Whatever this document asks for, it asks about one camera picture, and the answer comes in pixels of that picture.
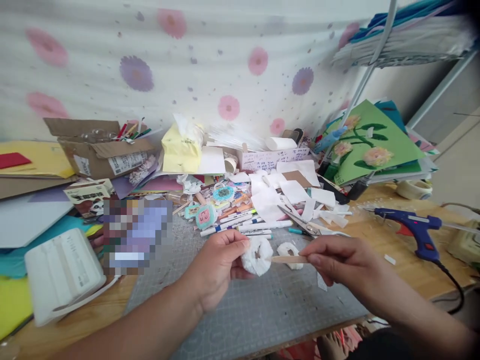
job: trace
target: hand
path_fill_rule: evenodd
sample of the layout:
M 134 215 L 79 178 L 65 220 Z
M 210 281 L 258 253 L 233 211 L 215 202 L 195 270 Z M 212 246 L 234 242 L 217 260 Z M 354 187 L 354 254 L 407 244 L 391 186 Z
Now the hand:
M 204 313 L 218 305 L 231 279 L 255 277 L 242 267 L 240 260 L 249 247 L 248 237 L 230 229 L 210 236 L 193 259 L 182 278 L 194 287 Z
M 327 286 L 345 285 L 370 312 L 388 321 L 402 321 L 425 301 L 359 238 L 320 236 L 298 254 L 307 257 Z

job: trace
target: person's left hand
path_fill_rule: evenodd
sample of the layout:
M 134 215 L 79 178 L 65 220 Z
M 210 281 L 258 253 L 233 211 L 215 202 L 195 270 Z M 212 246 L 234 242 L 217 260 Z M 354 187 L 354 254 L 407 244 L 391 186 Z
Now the person's left hand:
M 233 229 L 215 233 L 203 244 L 182 278 L 195 289 L 204 313 L 219 304 L 231 279 L 255 278 L 240 260 L 249 247 L 249 238 Z

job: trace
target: blue glue gun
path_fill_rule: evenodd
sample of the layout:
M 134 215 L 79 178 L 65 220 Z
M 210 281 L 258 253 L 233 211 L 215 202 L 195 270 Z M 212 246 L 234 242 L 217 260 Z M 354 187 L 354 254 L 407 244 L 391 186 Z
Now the blue glue gun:
M 393 220 L 401 225 L 397 234 L 414 237 L 416 240 L 417 249 L 415 255 L 420 259 L 439 262 L 440 254 L 435 247 L 432 238 L 429 235 L 428 229 L 438 230 L 442 226 L 442 220 L 438 217 L 427 216 L 420 217 L 416 213 L 410 211 L 394 210 L 389 208 L 378 207 L 375 209 L 365 209 L 369 212 L 378 215 L 384 219 Z

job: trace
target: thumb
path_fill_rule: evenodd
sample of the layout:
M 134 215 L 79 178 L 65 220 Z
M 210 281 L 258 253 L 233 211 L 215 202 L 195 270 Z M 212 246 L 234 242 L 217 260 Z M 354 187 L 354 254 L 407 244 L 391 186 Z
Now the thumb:
M 234 241 L 223 247 L 223 258 L 232 263 L 236 258 L 245 254 L 250 247 L 250 240 Z
M 346 284 L 352 278 L 350 267 L 332 257 L 311 254 L 307 259 L 319 272 L 327 275 L 336 283 Z

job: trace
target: person's right hand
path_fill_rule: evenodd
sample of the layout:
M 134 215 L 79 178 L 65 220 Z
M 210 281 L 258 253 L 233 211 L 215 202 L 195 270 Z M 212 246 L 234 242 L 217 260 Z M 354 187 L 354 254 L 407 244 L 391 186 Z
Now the person's right hand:
M 362 239 L 320 236 L 298 254 L 307 257 L 327 286 L 345 285 L 370 312 L 388 321 L 401 322 L 425 301 Z

